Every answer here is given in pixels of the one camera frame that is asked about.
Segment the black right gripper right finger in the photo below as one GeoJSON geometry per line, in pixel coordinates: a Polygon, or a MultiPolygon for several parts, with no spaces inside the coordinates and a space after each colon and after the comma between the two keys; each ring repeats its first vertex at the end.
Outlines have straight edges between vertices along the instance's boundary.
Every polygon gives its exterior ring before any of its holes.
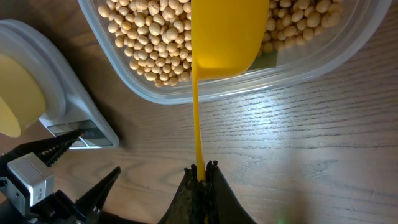
{"type": "Polygon", "coordinates": [[[206,165],[208,192],[206,195],[207,223],[256,224],[243,209],[229,183],[218,167],[218,161],[206,165]]]}

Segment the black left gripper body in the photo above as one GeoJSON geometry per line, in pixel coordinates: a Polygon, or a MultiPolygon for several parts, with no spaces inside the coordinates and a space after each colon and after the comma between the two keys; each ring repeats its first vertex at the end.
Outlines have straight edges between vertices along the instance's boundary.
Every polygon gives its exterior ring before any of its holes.
{"type": "MultiPolygon", "coordinates": [[[[5,170],[9,155],[1,156],[1,174],[5,170]]],[[[97,223],[98,221],[79,221],[72,201],[61,190],[53,191],[43,201],[30,208],[30,213],[22,216],[6,199],[1,203],[1,223],[97,223]]]]}

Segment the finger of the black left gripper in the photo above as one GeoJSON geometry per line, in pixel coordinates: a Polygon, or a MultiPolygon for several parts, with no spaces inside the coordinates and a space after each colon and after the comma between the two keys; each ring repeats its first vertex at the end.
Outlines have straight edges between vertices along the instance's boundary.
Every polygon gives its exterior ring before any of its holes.
{"type": "Polygon", "coordinates": [[[52,167],[71,145],[79,140],[81,134],[80,130],[75,130],[53,138],[21,144],[9,152],[9,162],[33,153],[46,166],[52,167]]]}
{"type": "Polygon", "coordinates": [[[117,166],[75,202],[74,209],[79,221],[98,221],[108,194],[120,173],[121,168],[117,166]]]}

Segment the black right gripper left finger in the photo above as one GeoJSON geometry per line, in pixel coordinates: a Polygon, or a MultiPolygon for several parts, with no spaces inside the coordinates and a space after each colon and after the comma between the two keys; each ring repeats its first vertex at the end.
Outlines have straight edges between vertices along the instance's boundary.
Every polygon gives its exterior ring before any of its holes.
{"type": "Polygon", "coordinates": [[[197,167],[184,168],[184,176],[166,213],[159,224],[201,223],[197,196],[197,167]]]}

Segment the orange plastic measuring scoop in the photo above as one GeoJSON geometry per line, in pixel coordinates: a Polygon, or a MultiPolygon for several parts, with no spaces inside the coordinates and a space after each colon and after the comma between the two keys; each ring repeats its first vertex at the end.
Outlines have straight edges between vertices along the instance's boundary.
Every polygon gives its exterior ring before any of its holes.
{"type": "Polygon", "coordinates": [[[235,77],[255,60],[266,28],[267,0],[192,1],[192,89],[197,179],[206,179],[198,81],[235,77]]]}

